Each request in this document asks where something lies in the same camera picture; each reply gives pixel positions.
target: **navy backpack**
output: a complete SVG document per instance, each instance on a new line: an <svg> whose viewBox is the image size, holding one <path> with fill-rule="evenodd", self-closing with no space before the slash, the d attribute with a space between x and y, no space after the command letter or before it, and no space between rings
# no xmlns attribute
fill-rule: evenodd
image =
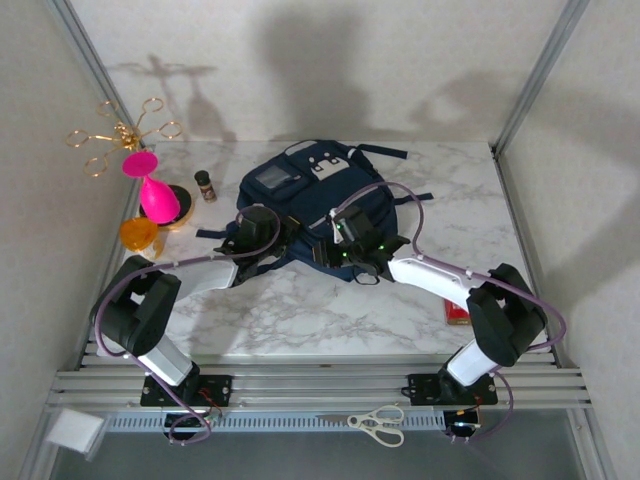
<svg viewBox="0 0 640 480"><path fill-rule="evenodd" d="M287 253L270 265L261 265L258 274L300 260L328 275L352 281L363 272L355 266L326 268L313 260L312 248L322 239L333 238L329 210L363 187L384 179L363 151L407 158L407 152L374 145L351 147L333 140L296 143L245 175L240 183L237 207L262 204L282 216L300 222L298 237ZM420 200L432 199L428 194ZM394 198L386 186L366 193L353 203L385 236L398 233L395 206L410 197Z"/></svg>

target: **gold wire stand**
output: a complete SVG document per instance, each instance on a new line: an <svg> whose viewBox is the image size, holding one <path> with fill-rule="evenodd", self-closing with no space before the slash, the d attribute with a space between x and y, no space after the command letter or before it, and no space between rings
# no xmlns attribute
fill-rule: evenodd
<svg viewBox="0 0 640 480"><path fill-rule="evenodd" d="M156 97L149 98L143 102L142 113L138 117L138 121L136 122L136 124L127 125L123 123L116 115L116 112L120 109L120 106L116 102L107 100L106 102L103 102L100 105L98 105L98 107L96 108L96 113L100 116L114 119L115 125L113 127L113 130L114 130L113 137L107 137L104 135L89 135L89 133L87 133L86 130L74 130L69 135L67 135L65 142L67 145L74 148L81 147L91 139L106 140L108 142L111 142L114 145L114 147L111 150L108 150L102 156L101 170L91 171L89 168L91 165L93 165L95 162L98 161L98 157L91 158L87 160L87 162L84 164L83 171L86 175L89 175L91 177L99 177L104 172L106 172L107 169L109 168L109 156L112 153L115 153L118 150L122 150L122 149L129 150L130 152L139 152L142 150L142 148L140 147L140 141L144 137L152 133L159 133L160 135L162 135L163 137L169 140L171 140L172 138L176 138L177 136L182 134L182 130L183 130L182 124L179 122L175 122L173 120L165 123L160 128L155 128L144 133L141 132L140 122L142 122L142 119L144 118L144 116L147 113L159 112L163 108L164 108L164 101L161 98L156 98ZM177 131L172 134L167 133L166 130L169 129L169 131L171 131L171 127L173 126L177 128Z"/></svg>

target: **round black base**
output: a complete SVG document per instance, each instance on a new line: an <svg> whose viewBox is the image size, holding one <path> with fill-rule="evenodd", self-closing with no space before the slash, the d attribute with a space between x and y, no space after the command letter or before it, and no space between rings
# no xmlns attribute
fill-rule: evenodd
<svg viewBox="0 0 640 480"><path fill-rule="evenodd" d="M180 203L180 213L178 216L172 221L168 223L158 224L159 227L163 228L171 228L172 226L182 223L187 215L191 212L191 207L193 207L193 199L191 198L191 194L188 192L186 188L180 187L179 185L169 185L173 193L175 193L178 202ZM144 213L144 209L142 205L138 209L138 213L141 217L146 217L147 215Z"/></svg>

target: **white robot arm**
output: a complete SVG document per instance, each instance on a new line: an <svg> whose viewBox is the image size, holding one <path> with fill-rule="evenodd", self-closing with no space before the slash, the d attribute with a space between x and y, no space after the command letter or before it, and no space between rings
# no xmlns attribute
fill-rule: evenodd
<svg viewBox="0 0 640 480"><path fill-rule="evenodd" d="M267 216L260 219L258 216L254 220L251 227L247 228L250 232L248 235L243 236L241 226L241 230L231 240L227 239L220 251L233 256L236 252L254 249L255 235L259 231L256 225L259 226L261 222L267 225L273 218ZM332 220L336 230L340 230L341 241L337 245L321 243L316 246L314 259L318 264L326 267L351 264L370 275L421 288L469 312L476 338L456 352L439 374L440 382L449 392L463 391L500 366L515 364L546 326L545 314L531 302L492 284L472 279L471 275L450 271L435 261L410 253L406 246L409 243L407 239L399 236L382 238L356 207L346 208ZM207 268L221 272L215 275L215 284L208 285L208 288L238 285L256 274L261 260L282 254L295 228L288 228L285 222L284 228L278 231L281 241L261 255L246 256L234 262L226 260L206 264ZM259 233L261 238L273 236L272 233ZM96 316L107 292L132 272L150 265L151 262L142 257L129 258L98 299L93 316ZM489 274L503 283L529 292L518 271L509 265L502 264ZM102 332L135 355L188 403L198 385L199 369L164 335L180 288L181 280L161 271L130 281L104 310ZM138 304L131 298L133 294L143 295L144 298ZM452 397L449 404L459 403Z"/></svg>

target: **white marble surface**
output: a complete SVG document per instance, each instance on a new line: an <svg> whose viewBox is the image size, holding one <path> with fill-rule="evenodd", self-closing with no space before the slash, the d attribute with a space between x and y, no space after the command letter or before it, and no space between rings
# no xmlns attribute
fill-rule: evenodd
<svg viewBox="0 0 640 480"><path fill-rule="evenodd" d="M187 225L171 232L158 262L206 254L219 241L195 238L198 228L221 229L235 216L237 188L255 165L282 151L279 142L164 142L156 147L156 177L196 198ZM444 260L482 271L508 262L524 272L513 225L489 148L483 143L385 143L407 149L409 160L369 155L387 180L424 202L421 247ZM218 195L205 203L193 174L209 171ZM400 234L417 225L412 204L398 207ZM447 326L443 300L417 288L383 282L363 287L294 262L240 287L192 295L176 303L167 334L191 354L396 355L452 353L471 327Z"/></svg>

